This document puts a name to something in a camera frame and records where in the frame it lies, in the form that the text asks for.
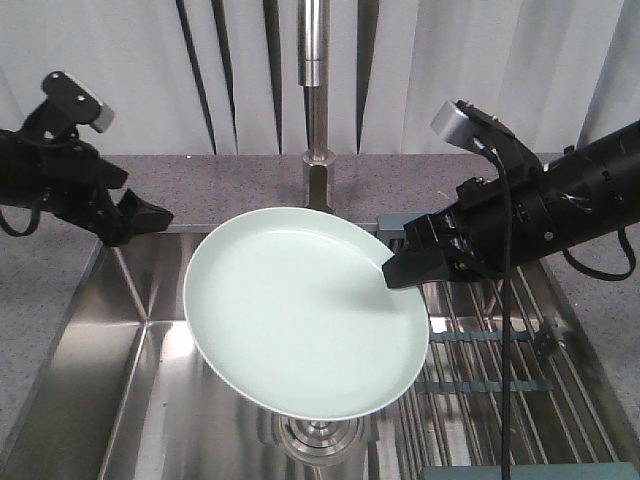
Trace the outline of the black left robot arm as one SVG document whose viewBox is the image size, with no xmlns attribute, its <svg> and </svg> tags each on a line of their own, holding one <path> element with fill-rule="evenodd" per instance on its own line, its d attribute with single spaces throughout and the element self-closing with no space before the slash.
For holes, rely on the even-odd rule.
<svg viewBox="0 0 640 480">
<path fill-rule="evenodd" d="M 62 142 L 37 142 L 21 132 L 1 132 L 1 204 L 23 208 L 30 220 L 22 231 L 6 219 L 1 229 L 12 237 L 33 234 L 41 214 L 89 231 L 107 246 L 166 230 L 174 215 L 128 189 L 115 203 L 109 191 L 121 188 L 128 173 L 100 157 L 72 135 Z"/>
</svg>

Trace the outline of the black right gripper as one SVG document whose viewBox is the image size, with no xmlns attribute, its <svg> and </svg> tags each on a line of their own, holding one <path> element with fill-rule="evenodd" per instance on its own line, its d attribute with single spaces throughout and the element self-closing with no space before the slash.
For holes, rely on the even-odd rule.
<svg viewBox="0 0 640 480">
<path fill-rule="evenodd" d="M 388 288 L 499 279 L 505 257 L 515 267 L 545 255 L 545 204 L 537 188 L 515 187 L 505 203 L 501 181 L 486 185 L 491 193 L 484 201 L 482 187 L 470 179 L 459 186 L 457 202 L 404 225 L 405 247 L 382 265 Z"/>
</svg>

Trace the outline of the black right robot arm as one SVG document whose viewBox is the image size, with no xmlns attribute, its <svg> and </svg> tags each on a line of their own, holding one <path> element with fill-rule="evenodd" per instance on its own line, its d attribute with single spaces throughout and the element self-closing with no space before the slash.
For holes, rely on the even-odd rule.
<svg viewBox="0 0 640 480">
<path fill-rule="evenodd" d="M 639 220 L 638 123 L 568 149 L 547 165 L 509 134 L 499 133 L 493 143 L 495 151 L 476 150 L 511 166 L 507 178 L 470 178 L 457 187 L 455 203 L 406 223 L 404 248 L 382 266 L 388 287 L 497 280 L 557 252 L 589 277 L 630 277 L 590 268 L 569 250 L 617 232 L 629 266 L 636 267 L 625 229 Z"/>
</svg>

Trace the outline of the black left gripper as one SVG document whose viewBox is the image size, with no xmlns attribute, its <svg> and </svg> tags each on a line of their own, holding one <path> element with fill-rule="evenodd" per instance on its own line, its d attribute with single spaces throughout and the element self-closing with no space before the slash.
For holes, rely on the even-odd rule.
<svg viewBox="0 0 640 480">
<path fill-rule="evenodd" d="M 132 237 L 165 231 L 174 219 L 167 209 L 127 189 L 116 205 L 109 191 L 121 188 L 128 173 L 104 160 L 89 144 L 57 152 L 51 164 L 51 210 L 58 219 L 92 232 L 108 246 Z"/>
</svg>

